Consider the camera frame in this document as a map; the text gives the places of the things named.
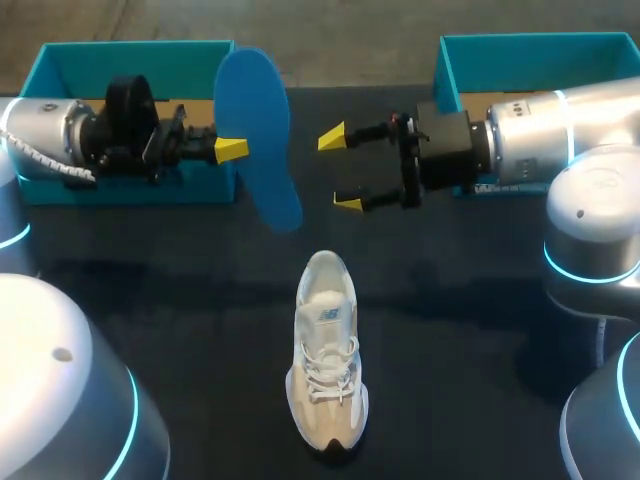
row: shoelace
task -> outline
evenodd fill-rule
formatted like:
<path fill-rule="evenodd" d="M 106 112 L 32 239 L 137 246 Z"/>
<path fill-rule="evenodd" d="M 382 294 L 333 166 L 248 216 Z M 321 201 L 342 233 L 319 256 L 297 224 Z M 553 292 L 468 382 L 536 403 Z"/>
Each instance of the shoelace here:
<path fill-rule="evenodd" d="M 313 400 L 338 398 L 342 404 L 343 398 L 355 391 L 355 384 L 351 381 L 351 365 L 359 348 L 357 337 L 350 337 L 347 352 L 338 348 L 321 348 L 317 357 L 313 358 L 306 345 L 302 344 L 308 390 Z M 340 361 L 329 363 L 326 359 L 330 356 L 337 357 Z"/>

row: teal bin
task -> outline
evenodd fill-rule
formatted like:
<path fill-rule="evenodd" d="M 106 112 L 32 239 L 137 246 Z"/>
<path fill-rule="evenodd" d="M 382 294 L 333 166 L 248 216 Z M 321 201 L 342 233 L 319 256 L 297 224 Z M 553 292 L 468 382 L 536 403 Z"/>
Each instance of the teal bin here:
<path fill-rule="evenodd" d="M 469 94 L 526 96 L 638 75 L 640 52 L 626 33 L 454 35 L 440 38 L 434 96 L 438 109 L 451 113 L 467 109 Z M 482 182 L 476 193 L 490 196 L 541 194 L 549 187 L 500 188 L 491 177 Z"/>
<path fill-rule="evenodd" d="M 43 45 L 23 97 L 103 99 L 113 77 L 144 75 L 156 100 L 212 100 L 216 72 L 232 41 L 49 43 Z M 187 108 L 186 123 L 189 122 Z M 31 205 L 166 205 L 231 203 L 233 162 L 185 161 L 159 185 L 143 178 L 100 178 L 94 190 L 56 181 L 21 181 Z"/>

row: circular logo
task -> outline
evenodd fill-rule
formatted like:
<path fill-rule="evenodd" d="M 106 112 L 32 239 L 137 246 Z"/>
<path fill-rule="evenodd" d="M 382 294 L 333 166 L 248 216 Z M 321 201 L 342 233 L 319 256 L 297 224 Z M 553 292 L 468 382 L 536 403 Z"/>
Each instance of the circular logo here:
<path fill-rule="evenodd" d="M 582 176 L 585 194 L 595 201 L 614 201 L 617 199 L 622 177 L 612 168 L 591 168 Z"/>

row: new balance logo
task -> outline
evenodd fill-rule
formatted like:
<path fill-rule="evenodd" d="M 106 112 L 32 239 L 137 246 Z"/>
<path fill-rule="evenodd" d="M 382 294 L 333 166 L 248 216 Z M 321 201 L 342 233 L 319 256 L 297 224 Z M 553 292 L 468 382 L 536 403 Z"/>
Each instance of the new balance logo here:
<path fill-rule="evenodd" d="M 319 320 L 335 320 L 338 318 L 338 312 L 340 312 L 339 308 L 332 308 L 331 310 L 323 310 L 320 313 Z"/>

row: white cable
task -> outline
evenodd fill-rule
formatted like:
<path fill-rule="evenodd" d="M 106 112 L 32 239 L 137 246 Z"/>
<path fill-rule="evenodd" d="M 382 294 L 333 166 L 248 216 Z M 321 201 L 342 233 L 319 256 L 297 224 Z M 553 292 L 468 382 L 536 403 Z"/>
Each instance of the white cable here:
<path fill-rule="evenodd" d="M 43 167 L 48 168 L 49 170 L 60 173 L 62 175 L 81 178 L 89 182 L 96 181 L 96 178 L 91 173 L 91 170 L 87 170 L 86 168 L 80 168 L 80 167 L 70 167 L 69 165 L 65 165 L 64 163 L 58 162 L 53 158 L 47 157 L 46 155 L 43 155 L 42 153 L 38 152 L 35 148 L 24 143 L 15 135 L 7 132 L 3 128 L 0 128 L 0 138 L 6 139 L 15 148 L 17 148 L 18 150 L 21 150 L 25 155 L 27 155 L 28 157 L 31 157 L 34 161 L 36 161 Z"/>

